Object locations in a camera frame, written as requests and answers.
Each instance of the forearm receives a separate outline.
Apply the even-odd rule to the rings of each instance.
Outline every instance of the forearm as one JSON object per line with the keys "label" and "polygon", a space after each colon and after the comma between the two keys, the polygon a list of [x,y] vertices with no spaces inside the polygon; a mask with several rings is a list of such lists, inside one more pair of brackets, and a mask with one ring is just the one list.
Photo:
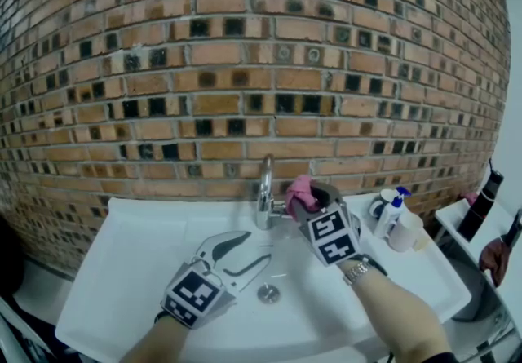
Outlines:
{"label": "forearm", "polygon": [[188,328],[172,317],[163,317],[123,357],[122,363],[175,363],[187,335]]}
{"label": "forearm", "polygon": [[[356,263],[339,265],[346,272]],[[419,297],[371,268],[353,286],[378,336],[398,361],[420,363],[449,344],[439,320]]]}

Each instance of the brick wall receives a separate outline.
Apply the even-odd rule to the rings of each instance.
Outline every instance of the brick wall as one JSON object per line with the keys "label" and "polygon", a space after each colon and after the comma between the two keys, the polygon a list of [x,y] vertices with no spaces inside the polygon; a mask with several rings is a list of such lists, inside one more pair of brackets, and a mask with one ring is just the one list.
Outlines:
{"label": "brick wall", "polygon": [[0,0],[2,211],[75,273],[110,197],[251,196],[276,157],[428,223],[476,188],[507,90],[504,0]]}

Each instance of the sink drain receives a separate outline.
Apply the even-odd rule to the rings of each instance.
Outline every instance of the sink drain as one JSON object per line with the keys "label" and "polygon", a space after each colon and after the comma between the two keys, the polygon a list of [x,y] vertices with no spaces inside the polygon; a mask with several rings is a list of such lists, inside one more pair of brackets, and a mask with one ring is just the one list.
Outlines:
{"label": "sink drain", "polygon": [[281,297],[281,293],[274,285],[265,283],[258,289],[258,299],[262,303],[276,303]]}

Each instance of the person's left arm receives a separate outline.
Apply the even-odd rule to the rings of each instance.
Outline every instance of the person's left arm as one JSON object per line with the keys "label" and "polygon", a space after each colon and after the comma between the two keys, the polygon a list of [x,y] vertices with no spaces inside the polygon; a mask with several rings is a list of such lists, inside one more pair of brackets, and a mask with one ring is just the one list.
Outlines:
{"label": "person's left arm", "polygon": [[122,358],[121,363],[175,363],[183,350],[188,328],[170,316],[160,318]]}

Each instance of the mug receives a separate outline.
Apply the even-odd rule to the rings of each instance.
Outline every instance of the mug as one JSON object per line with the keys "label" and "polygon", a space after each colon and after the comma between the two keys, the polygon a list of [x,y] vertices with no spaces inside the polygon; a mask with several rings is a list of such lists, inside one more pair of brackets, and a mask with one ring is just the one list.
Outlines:
{"label": "mug", "polygon": [[405,210],[389,232],[388,244],[395,251],[407,251],[414,246],[423,228],[421,217]]}
{"label": "mug", "polygon": [[369,214],[375,219],[381,218],[384,206],[391,203],[397,196],[397,191],[393,189],[383,189],[379,192],[377,198],[369,206]]}

